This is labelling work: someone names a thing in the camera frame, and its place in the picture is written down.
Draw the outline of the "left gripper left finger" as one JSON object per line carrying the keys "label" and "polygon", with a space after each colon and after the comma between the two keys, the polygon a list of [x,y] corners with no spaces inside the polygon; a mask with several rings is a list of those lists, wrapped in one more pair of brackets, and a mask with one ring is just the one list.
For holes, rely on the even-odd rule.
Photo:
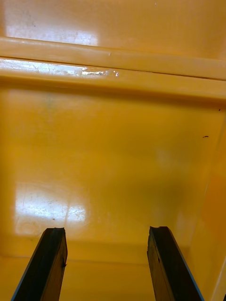
{"label": "left gripper left finger", "polygon": [[45,229],[11,300],[58,301],[67,255],[65,229]]}

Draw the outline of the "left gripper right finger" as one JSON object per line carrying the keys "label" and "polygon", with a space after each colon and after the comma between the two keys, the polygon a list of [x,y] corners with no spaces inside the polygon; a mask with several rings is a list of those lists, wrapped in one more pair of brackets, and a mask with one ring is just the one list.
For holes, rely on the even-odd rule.
{"label": "left gripper right finger", "polygon": [[204,300],[168,227],[150,227],[147,258],[157,301]]}

